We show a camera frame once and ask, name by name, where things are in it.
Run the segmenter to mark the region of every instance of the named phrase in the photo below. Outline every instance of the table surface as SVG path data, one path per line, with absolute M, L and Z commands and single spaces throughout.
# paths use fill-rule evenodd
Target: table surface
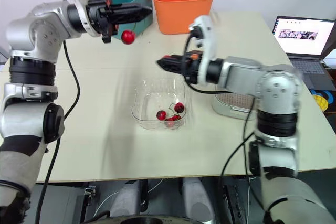
M 116 39 L 104 44 L 87 34 L 67 41 L 81 96 L 66 120 L 50 181 L 218 175 L 241 142 L 243 120 L 217 114 L 211 108 L 211 95 L 190 90 L 187 120 L 180 129 L 151 131 L 137 125 L 131 114 L 134 87 L 140 80 L 153 77 L 180 78 L 161 70 L 155 61 L 164 55 L 181 54 L 187 38 L 186 34 L 161 34 L 154 20 L 129 46 Z M 236 56 L 265 65 L 290 64 L 259 14 L 218 13 L 215 25 L 219 58 Z M 8 65 L 0 73 L 1 87 L 8 81 Z M 59 98 L 55 102 L 66 111 L 75 99 L 76 85 L 63 50 L 56 69 Z M 249 122 L 247 132 L 254 129 L 255 123 Z M 306 86 L 301 95 L 298 128 L 300 170 L 335 168 L 335 133 Z M 48 148 L 39 181 L 46 176 L 55 143 Z M 243 173 L 243 153 L 239 151 L 226 174 Z

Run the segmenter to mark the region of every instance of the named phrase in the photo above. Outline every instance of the orange basket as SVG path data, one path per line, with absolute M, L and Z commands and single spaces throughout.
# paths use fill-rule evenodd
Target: orange basket
M 160 32 L 188 33 L 196 17 L 209 14 L 211 4 L 212 0 L 154 0 Z

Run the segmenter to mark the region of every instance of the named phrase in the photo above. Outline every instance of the red cherry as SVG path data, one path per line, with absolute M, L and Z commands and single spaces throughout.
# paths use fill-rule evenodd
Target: red cherry
M 174 124 L 175 124 L 175 123 L 174 123 L 173 118 L 167 118 L 167 119 L 165 120 L 165 125 L 166 125 L 168 128 L 173 127 Z
M 121 34 L 121 41 L 126 45 L 132 44 L 135 40 L 135 36 L 134 31 L 126 29 Z
M 177 112 L 177 113 L 182 113 L 184 111 L 184 105 L 180 102 L 178 102 L 175 107 L 174 107 L 174 110 Z
M 181 117 L 180 117 L 180 115 L 174 115 L 172 117 L 172 119 L 173 119 L 173 121 L 177 121 L 177 120 L 181 119 Z
M 165 120 L 166 118 L 166 112 L 164 110 L 160 110 L 156 114 L 156 118 L 159 119 L 160 121 Z

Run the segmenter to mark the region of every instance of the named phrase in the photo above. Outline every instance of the robotic arm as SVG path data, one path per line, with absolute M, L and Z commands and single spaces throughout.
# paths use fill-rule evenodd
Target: robotic arm
M 215 59 L 211 19 L 201 16 L 190 27 L 204 51 L 171 55 L 158 65 L 182 73 L 190 84 L 214 83 L 224 91 L 248 94 L 257 99 L 256 140 L 249 144 L 250 171 L 261 177 L 264 223 L 336 223 L 325 206 L 298 173 L 296 129 L 301 75 L 289 65 L 263 66 L 244 58 Z
M 54 104 L 55 64 L 64 40 L 87 32 L 105 43 L 118 25 L 138 22 L 152 12 L 139 4 L 112 0 L 66 0 L 36 6 L 10 23 L 10 83 L 0 106 L 0 222 L 21 223 L 48 143 L 64 132 L 64 111 Z

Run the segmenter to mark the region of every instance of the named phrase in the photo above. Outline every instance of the clear plastic container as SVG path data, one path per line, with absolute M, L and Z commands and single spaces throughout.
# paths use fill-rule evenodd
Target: clear plastic container
M 171 117 L 174 111 L 174 106 L 171 104 L 177 104 L 178 102 L 184 104 L 184 111 L 179 114 L 181 119 L 177 121 L 159 121 L 156 118 L 159 110 L 164 110 L 167 113 L 167 118 Z M 132 115 L 138 124 L 145 129 L 177 129 L 184 124 L 187 109 L 185 86 L 180 80 L 153 78 L 141 81 L 135 89 Z

